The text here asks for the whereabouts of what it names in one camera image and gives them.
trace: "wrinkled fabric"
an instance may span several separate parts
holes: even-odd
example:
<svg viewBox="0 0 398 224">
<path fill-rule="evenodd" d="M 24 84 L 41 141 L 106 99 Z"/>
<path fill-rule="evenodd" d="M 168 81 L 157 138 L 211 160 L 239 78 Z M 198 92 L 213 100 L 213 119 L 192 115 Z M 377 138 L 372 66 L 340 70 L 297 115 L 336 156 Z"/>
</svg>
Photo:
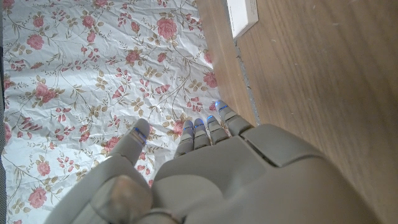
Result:
<svg viewBox="0 0 398 224">
<path fill-rule="evenodd" d="M 7 223 L 43 223 L 139 118 L 149 185 L 220 97 L 194 1 L 3 0 Z"/>
</svg>

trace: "wood grain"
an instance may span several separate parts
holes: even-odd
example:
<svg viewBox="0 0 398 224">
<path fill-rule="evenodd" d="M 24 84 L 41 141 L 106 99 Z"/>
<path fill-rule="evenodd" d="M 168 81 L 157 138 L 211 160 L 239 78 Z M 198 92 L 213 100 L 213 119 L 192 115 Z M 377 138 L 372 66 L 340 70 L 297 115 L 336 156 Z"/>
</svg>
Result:
<svg viewBox="0 0 398 224">
<path fill-rule="evenodd" d="M 205 2 L 206 10 L 222 4 Z M 384 223 L 396 223 L 398 2 L 257 0 L 257 7 L 259 22 L 238 47 L 261 123 L 315 145 Z M 206 38 L 219 32 L 203 28 Z"/>
<path fill-rule="evenodd" d="M 251 124 L 255 124 L 242 71 L 236 58 L 231 28 L 226 26 L 227 16 L 222 4 L 210 6 L 212 0 L 198 1 L 198 10 L 204 27 L 207 45 L 212 57 L 214 72 L 221 98 Z"/>
</svg>

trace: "floral fabric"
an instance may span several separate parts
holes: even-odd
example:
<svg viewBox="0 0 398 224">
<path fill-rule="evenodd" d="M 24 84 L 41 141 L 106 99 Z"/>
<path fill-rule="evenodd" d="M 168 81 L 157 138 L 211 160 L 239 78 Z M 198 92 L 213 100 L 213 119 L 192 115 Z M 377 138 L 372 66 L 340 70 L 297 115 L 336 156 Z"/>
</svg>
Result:
<svg viewBox="0 0 398 224">
<path fill-rule="evenodd" d="M 191 0 L 3 0 L 7 223 L 43 223 L 139 118 L 151 185 L 220 97 Z"/>
</svg>

